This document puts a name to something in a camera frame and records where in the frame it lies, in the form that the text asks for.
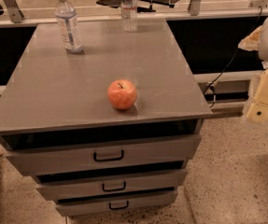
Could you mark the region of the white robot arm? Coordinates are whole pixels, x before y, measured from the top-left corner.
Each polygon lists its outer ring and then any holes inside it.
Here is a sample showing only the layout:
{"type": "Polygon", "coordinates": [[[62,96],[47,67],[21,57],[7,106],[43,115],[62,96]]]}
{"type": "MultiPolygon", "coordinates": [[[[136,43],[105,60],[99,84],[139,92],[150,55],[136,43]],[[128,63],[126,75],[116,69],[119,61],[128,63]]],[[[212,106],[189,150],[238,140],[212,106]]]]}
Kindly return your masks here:
{"type": "Polygon", "coordinates": [[[256,50],[265,70],[255,75],[249,86],[249,98],[243,110],[244,117],[254,123],[268,120],[268,17],[238,44],[239,49],[256,50]]]}

